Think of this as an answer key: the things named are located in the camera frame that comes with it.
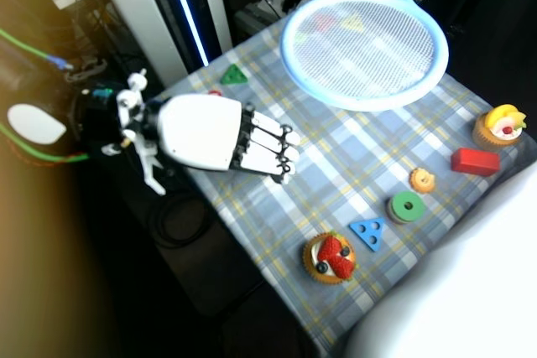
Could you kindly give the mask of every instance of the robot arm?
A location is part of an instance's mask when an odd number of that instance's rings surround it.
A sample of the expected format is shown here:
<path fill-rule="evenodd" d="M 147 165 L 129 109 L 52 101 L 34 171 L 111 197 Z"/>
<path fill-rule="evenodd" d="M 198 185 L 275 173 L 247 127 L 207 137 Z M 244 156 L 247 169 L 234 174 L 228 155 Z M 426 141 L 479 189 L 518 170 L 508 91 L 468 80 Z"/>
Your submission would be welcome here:
<path fill-rule="evenodd" d="M 159 150 L 192 168 L 239 169 L 270 175 L 277 183 L 286 183 L 295 173 L 300 136 L 290 126 L 221 96 L 173 96 L 159 108 L 148 108 L 141 94 L 147 85 L 143 74 L 132 74 L 130 89 L 117 94 L 117 113 L 123 145 L 133 143 L 144 181 L 156 193 L 165 194 L 153 176 L 153 166 L 162 168 Z M 114 154 L 120 148 L 110 144 L 102 151 Z"/>

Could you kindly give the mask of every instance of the blue racket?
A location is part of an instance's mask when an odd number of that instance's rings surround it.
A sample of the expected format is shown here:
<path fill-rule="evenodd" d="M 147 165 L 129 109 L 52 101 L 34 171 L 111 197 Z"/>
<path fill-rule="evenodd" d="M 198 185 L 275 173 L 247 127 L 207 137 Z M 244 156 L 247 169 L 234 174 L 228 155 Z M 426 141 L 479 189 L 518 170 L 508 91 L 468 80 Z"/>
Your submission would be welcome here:
<path fill-rule="evenodd" d="M 384 111 L 436 86 L 449 50 L 414 0 L 312 0 L 286 24 L 281 55 L 293 80 L 318 100 Z"/>

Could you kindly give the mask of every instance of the green wire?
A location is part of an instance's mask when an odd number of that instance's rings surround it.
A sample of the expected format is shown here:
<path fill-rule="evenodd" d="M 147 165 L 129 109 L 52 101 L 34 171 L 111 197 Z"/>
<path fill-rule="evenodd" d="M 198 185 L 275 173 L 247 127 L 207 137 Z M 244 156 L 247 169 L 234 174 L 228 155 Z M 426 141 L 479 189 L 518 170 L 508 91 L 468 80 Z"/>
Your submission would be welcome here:
<path fill-rule="evenodd" d="M 87 154 L 73 155 L 71 157 L 58 157 L 56 155 L 50 155 L 41 153 L 39 150 L 36 150 L 29 144 L 26 144 L 23 140 L 11 133 L 7 127 L 0 123 L 0 132 L 6 135 L 12 142 L 17 144 L 22 150 L 30 154 L 32 157 L 42 159 L 44 161 L 49 161 L 51 163 L 78 163 L 79 161 L 84 161 L 89 158 Z"/>
<path fill-rule="evenodd" d="M 41 51 L 39 49 L 33 48 L 30 45 L 26 45 L 24 42 L 19 41 L 18 39 L 13 37 L 11 34 L 6 33 L 3 29 L 0 29 L 0 35 L 2 35 L 5 39 L 7 39 L 12 44 L 17 45 L 19 48 L 27 50 L 31 54 L 36 54 L 36 55 L 38 55 L 39 57 L 41 57 L 43 59 L 48 59 L 49 58 L 49 55 L 46 54 L 45 52 L 43 52 L 43 51 Z"/>

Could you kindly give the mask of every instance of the strawberry cupcake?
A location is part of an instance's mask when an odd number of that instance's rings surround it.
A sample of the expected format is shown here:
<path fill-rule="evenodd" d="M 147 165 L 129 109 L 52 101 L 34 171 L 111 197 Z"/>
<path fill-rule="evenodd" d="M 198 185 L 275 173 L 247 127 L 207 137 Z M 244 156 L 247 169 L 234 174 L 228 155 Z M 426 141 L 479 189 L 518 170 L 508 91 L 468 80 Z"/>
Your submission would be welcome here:
<path fill-rule="evenodd" d="M 302 254 L 307 272 L 324 284 L 339 284 L 352 278 L 356 254 L 349 241 L 335 232 L 324 233 L 310 240 Z"/>
<path fill-rule="evenodd" d="M 492 152 L 513 146 L 520 140 L 522 129 L 526 127 L 525 118 L 516 106 L 497 106 L 477 119 L 472 133 L 473 141 L 483 150 Z"/>

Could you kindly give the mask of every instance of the green triangle block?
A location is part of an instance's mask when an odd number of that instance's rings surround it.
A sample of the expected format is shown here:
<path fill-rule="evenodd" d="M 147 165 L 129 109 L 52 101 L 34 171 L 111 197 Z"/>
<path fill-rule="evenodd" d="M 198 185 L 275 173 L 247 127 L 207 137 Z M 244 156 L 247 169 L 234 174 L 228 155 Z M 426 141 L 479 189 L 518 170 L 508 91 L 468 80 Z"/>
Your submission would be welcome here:
<path fill-rule="evenodd" d="M 237 65 L 229 66 L 226 74 L 220 79 L 222 84 L 242 84 L 248 83 L 248 78 L 241 72 Z"/>

